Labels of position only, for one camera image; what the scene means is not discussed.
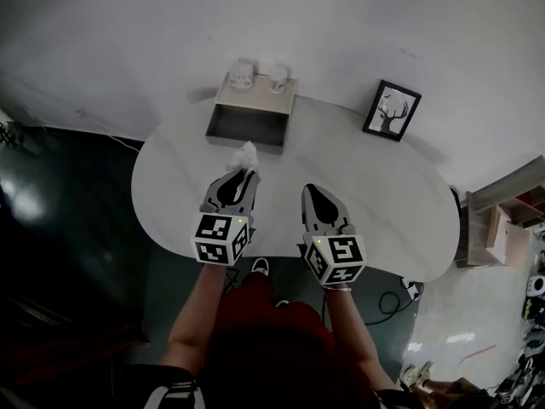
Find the shoe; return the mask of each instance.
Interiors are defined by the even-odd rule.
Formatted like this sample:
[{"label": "shoe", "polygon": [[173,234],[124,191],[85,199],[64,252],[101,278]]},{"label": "shoe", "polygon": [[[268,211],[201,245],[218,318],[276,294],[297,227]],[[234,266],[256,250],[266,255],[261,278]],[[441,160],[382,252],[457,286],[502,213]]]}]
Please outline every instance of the shoe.
[{"label": "shoe", "polygon": [[254,264],[252,265],[252,273],[258,272],[265,274],[266,276],[269,275],[269,261],[265,259],[265,257],[258,257],[254,260]]},{"label": "shoe", "polygon": [[422,367],[420,370],[420,374],[418,375],[418,378],[416,379],[416,385],[419,388],[424,389],[423,383],[429,380],[430,374],[432,373],[433,366],[435,364],[433,362],[427,362],[425,366]]},{"label": "shoe", "polygon": [[414,365],[410,365],[399,378],[407,388],[410,388],[416,383],[419,377],[420,370]]}]

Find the deer picture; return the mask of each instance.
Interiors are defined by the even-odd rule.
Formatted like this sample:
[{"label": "deer picture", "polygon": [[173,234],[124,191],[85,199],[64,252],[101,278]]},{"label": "deer picture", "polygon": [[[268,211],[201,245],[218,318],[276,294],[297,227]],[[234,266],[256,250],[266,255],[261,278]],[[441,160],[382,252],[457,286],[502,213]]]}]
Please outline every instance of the deer picture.
[{"label": "deer picture", "polygon": [[390,130],[390,124],[392,123],[392,121],[394,121],[394,119],[405,118],[407,116],[407,112],[409,111],[409,105],[407,105],[407,102],[404,101],[403,111],[401,112],[401,114],[396,115],[395,109],[394,109],[392,111],[392,116],[390,116],[388,115],[388,110],[385,108],[385,106],[387,105],[387,99],[389,97],[390,95],[385,95],[382,98],[381,103],[376,110],[381,113],[381,118],[382,118],[381,132],[388,133],[389,135],[397,135]]}]

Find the white floor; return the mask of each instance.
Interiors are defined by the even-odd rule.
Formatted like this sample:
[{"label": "white floor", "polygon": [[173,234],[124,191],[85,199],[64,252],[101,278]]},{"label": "white floor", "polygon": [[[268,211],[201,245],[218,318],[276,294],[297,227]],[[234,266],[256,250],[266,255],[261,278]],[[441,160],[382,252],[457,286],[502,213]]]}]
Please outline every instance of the white floor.
[{"label": "white floor", "polygon": [[526,330],[520,316],[526,281],[535,272],[536,253],[544,249],[542,241],[532,242],[524,271],[499,267],[460,270],[453,265],[445,275],[427,283],[405,351],[404,369],[431,360],[434,380],[465,377],[481,388],[496,387],[513,372],[519,357]]}]

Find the black picture frame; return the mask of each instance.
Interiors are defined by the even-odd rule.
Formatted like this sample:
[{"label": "black picture frame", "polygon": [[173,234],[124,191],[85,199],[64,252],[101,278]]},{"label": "black picture frame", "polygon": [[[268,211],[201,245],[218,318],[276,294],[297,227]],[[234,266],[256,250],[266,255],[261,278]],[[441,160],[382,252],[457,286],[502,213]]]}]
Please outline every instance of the black picture frame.
[{"label": "black picture frame", "polygon": [[[410,108],[410,111],[408,111],[406,119],[403,123],[403,127],[401,128],[401,131],[399,133],[370,129],[371,121],[373,120],[373,117],[375,117],[376,109],[379,107],[379,102],[382,98],[382,93],[384,92],[385,88],[395,89],[396,91],[402,92],[403,94],[410,95],[411,97],[415,98],[415,101],[413,102],[412,107]],[[392,141],[401,141],[401,138],[403,137],[403,134],[407,130],[407,126],[409,125],[410,120],[412,119],[412,116],[415,113],[415,110],[418,107],[418,103],[420,103],[421,98],[422,96],[414,91],[411,91],[407,88],[403,88],[396,84],[391,84],[387,82],[386,80],[381,80],[381,84],[379,85],[378,90],[376,91],[375,99],[373,100],[373,105],[371,106],[371,109],[369,110],[369,115],[367,116],[367,119],[365,120],[363,131],[365,133],[371,133],[373,135],[382,136],[383,138],[388,138],[389,140],[392,140]]]}]

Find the white table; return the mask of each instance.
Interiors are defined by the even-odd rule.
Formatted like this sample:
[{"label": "white table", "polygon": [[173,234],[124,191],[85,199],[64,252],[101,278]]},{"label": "white table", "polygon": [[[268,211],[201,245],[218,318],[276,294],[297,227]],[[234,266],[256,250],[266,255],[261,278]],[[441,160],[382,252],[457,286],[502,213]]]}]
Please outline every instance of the white table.
[{"label": "white table", "polygon": [[[159,125],[133,171],[132,198],[142,227],[183,256],[192,256],[193,216],[209,184],[225,174],[233,151],[204,136],[213,107],[213,100],[203,101]],[[365,134],[363,123],[346,109],[295,98],[284,154],[258,153],[257,231],[244,256],[300,255],[301,191],[314,183],[346,205],[371,267],[421,282],[447,270],[459,220],[445,180],[412,147]]]}]

